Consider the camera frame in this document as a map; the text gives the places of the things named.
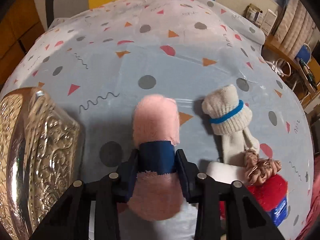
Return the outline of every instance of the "gray dot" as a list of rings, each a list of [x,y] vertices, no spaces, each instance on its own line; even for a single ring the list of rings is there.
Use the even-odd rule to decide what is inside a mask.
[[[49,60],[49,58],[50,58],[50,56],[45,57],[42,62],[43,62],[43,63],[47,62],[47,61]]]
[[[52,73],[52,76],[58,75],[58,74],[61,72],[61,70],[62,70],[62,66],[57,67],[57,68],[54,70],[54,72]]]
[[[107,42],[107,41],[113,41],[113,38],[108,38],[108,39],[104,40],[103,42]]]
[[[153,76],[145,75],[139,79],[138,85],[143,89],[151,89],[156,85],[156,79]]]
[[[283,85],[281,84],[281,82],[279,80],[276,81],[278,86],[282,89],[283,88]]]
[[[149,32],[150,30],[151,30],[150,25],[144,24],[140,28],[140,33],[146,33],[146,32]]]
[[[196,28],[196,29],[199,29],[199,30],[205,30],[205,29],[207,29],[207,25],[205,25],[205,24],[203,24],[203,23],[201,23],[201,22],[197,22],[197,23],[195,24],[195,28]]]
[[[213,6],[214,6],[214,3],[211,2],[211,1],[208,1],[208,2],[207,2],[207,5],[208,5],[209,7],[213,7]]]
[[[247,80],[245,80],[243,78],[238,78],[236,80],[236,84],[237,84],[238,88],[240,88],[242,91],[244,91],[244,92],[249,91],[249,84],[248,84]]]
[[[241,50],[242,50],[243,54],[245,54],[245,55],[248,57],[248,55],[247,55],[247,53],[244,51],[244,49],[241,48]]]
[[[295,226],[295,225],[297,224],[298,219],[299,219],[299,215],[296,216],[296,219],[295,219],[294,222],[293,222],[293,226]]]
[[[109,141],[101,146],[99,157],[107,167],[116,167],[121,163],[123,150],[115,141]]]
[[[270,111],[268,115],[269,115],[269,120],[270,120],[270,122],[271,122],[274,126],[276,126],[276,125],[278,124],[278,120],[277,120],[277,116],[276,116],[275,112]]]
[[[291,206],[288,206],[287,216],[286,216],[286,218],[285,218],[285,219],[287,219],[287,218],[288,218],[288,216],[289,216],[289,214],[290,214],[290,210],[291,210]]]
[[[85,36],[81,36],[77,38],[77,41],[82,41],[85,38]]]

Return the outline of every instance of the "pink sock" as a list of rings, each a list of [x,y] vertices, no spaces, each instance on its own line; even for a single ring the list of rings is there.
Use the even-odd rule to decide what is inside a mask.
[[[179,141],[179,113],[173,99],[161,95],[144,97],[137,105],[133,118],[135,147],[151,141]],[[165,220],[180,211],[183,202],[178,174],[158,175],[156,172],[137,174],[129,208],[145,220]]]

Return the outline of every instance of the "wooden shelf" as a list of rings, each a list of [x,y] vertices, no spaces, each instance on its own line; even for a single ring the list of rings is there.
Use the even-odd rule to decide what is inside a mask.
[[[273,35],[269,35],[264,43],[264,46],[268,48],[269,50],[273,51],[277,55],[279,55],[280,58],[283,58],[285,61],[287,61],[291,67],[293,67],[297,72],[299,73],[300,77],[303,79],[303,82],[305,86],[307,87],[311,97],[314,97],[316,95],[315,89],[310,85],[306,75],[304,74],[302,68],[299,65],[299,62],[293,57],[289,56],[285,50],[285,48],[279,43],[276,38],[274,38]]]

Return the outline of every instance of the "silver embossed box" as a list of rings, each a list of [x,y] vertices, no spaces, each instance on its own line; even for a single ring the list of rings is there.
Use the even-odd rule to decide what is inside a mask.
[[[77,178],[80,125],[40,88],[0,103],[0,221],[12,239],[29,239]]]

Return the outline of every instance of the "squiggly line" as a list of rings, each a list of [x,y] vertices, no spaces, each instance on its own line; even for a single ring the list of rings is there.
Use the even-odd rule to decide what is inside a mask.
[[[74,55],[76,55],[76,58],[77,58],[78,60],[81,60],[82,65],[84,65],[85,68],[88,69],[88,65],[85,64],[85,63],[83,63],[83,60],[80,58],[80,56],[78,56],[76,53],[74,53]]]
[[[79,106],[79,114],[81,113],[81,107],[84,109],[84,111],[86,111],[86,110],[88,110],[89,107],[90,107],[89,102],[90,102],[91,104],[93,104],[94,106],[96,106],[96,105],[98,104],[98,98],[101,98],[101,99],[103,99],[103,100],[106,100],[109,94],[113,95],[115,98],[117,98],[117,97],[120,95],[120,93],[117,94],[117,95],[115,95],[115,94],[112,93],[112,92],[108,92],[105,98],[102,97],[102,96],[98,96],[98,97],[96,98],[96,103],[92,102],[91,100],[88,100],[88,101],[87,101],[87,108],[85,108],[83,105],[80,105],[80,106]]]
[[[242,18],[242,16],[241,15],[231,15],[231,18],[233,18],[233,19],[236,19],[236,18],[238,18],[238,19],[240,19],[240,18]]]
[[[37,57],[36,61],[31,65],[31,67],[28,68],[28,70],[30,70],[30,69],[35,65],[35,63],[37,62],[37,60],[38,60],[39,58],[40,58],[40,56]]]
[[[291,167],[294,168],[294,170],[296,171],[296,173],[298,173],[298,176],[300,177],[300,180],[301,180],[301,176],[300,176],[299,172],[296,170],[296,166],[292,166],[292,162],[289,162],[289,163],[291,164]]]

